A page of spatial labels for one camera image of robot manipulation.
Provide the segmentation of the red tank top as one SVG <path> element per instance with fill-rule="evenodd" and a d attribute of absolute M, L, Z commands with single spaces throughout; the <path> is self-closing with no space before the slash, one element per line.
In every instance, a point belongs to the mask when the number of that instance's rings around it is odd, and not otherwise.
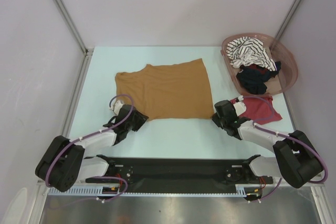
<path fill-rule="evenodd" d="M 235 99 L 243 100 L 247 107 L 246 112 L 242 116 L 239 116 L 240 118 L 249 118 L 261 125 L 282 120 L 282 116 L 272 105 L 272 97 L 240 96 Z"/>

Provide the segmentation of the mustard yellow tank top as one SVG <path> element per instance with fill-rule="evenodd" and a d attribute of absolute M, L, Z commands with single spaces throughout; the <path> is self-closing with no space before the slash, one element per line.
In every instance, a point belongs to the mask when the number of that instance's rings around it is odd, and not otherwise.
<path fill-rule="evenodd" d="M 118 72 L 116 91 L 125 104 L 157 119 L 210 119 L 214 114 L 208 74 L 202 59 Z"/>

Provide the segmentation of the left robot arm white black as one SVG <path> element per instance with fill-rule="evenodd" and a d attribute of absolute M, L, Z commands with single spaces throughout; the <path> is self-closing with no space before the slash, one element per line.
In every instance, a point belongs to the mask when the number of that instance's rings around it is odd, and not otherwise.
<path fill-rule="evenodd" d="M 100 177 L 105 182 L 115 178 L 113 160 L 101 150 L 123 141 L 129 132 L 138 131 L 149 120 L 135 107 L 124 104 L 115 109 L 115 115 L 97 132 L 70 140 L 56 136 L 35 168 L 35 175 L 47 187 L 66 192 L 76 182 Z"/>

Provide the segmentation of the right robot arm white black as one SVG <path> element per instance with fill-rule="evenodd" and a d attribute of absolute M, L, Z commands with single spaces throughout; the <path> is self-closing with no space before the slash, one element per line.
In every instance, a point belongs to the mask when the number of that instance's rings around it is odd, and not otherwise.
<path fill-rule="evenodd" d="M 213 122 L 229 136 L 254 143 L 274 154 L 273 157 L 256 155 L 251 158 L 248 166 L 242 169 L 245 181 L 254 183 L 261 176 L 271 176 L 300 188 L 306 183 L 324 183 L 327 180 L 326 163 L 304 132 L 279 132 L 263 127 L 259 119 L 242 117 L 246 110 L 242 100 L 235 103 L 219 101 L 214 108 Z"/>

